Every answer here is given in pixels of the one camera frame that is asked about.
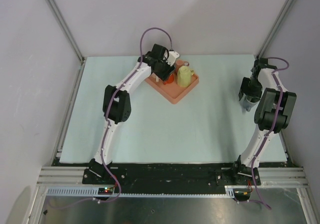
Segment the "grey-blue patterned mug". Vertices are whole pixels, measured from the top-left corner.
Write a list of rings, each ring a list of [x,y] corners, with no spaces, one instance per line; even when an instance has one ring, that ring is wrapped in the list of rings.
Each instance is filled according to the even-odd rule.
[[[250,110],[259,103],[260,99],[256,97],[251,97],[248,95],[245,95],[242,102],[242,107],[245,111],[250,112]]]

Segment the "small orange mug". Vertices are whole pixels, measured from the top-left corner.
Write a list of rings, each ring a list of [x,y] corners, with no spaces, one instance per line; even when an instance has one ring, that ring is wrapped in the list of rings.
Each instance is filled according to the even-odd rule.
[[[169,76],[168,80],[164,81],[163,84],[164,84],[164,85],[167,85],[167,84],[173,83],[174,80],[175,80],[174,78],[175,78],[174,74],[171,74],[171,75]]]

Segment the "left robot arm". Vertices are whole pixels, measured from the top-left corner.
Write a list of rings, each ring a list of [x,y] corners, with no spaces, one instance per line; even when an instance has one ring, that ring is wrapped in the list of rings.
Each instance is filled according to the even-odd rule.
[[[141,55],[132,71],[117,85],[104,90],[102,112],[103,134],[94,158],[89,162],[89,173],[99,183],[107,183],[111,172],[106,168],[112,162],[113,137],[120,124],[131,115],[131,95],[151,75],[167,81],[175,70],[179,54],[173,49],[155,44],[151,51]]]

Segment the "large peach mug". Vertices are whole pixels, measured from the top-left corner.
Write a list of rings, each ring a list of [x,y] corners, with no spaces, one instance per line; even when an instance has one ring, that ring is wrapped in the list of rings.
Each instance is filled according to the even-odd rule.
[[[156,82],[159,82],[160,79],[159,79],[159,77],[157,75],[153,74],[152,76],[153,76],[153,78],[155,79]]]

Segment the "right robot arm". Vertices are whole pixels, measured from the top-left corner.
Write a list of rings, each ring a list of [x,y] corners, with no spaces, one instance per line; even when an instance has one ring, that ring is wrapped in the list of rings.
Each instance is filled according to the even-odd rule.
[[[255,130],[246,149],[233,165],[231,178],[245,185],[258,178],[260,158],[271,139],[290,122],[297,95],[289,92],[279,78],[281,69],[269,64],[269,58],[256,58],[251,76],[242,80],[239,100],[242,107],[254,114]]]

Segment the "yellow faceted mug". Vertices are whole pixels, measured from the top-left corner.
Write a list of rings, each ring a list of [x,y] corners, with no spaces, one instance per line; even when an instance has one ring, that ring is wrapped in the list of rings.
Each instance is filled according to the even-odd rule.
[[[190,86],[194,73],[194,70],[189,68],[188,66],[181,66],[177,72],[178,86],[183,88]]]

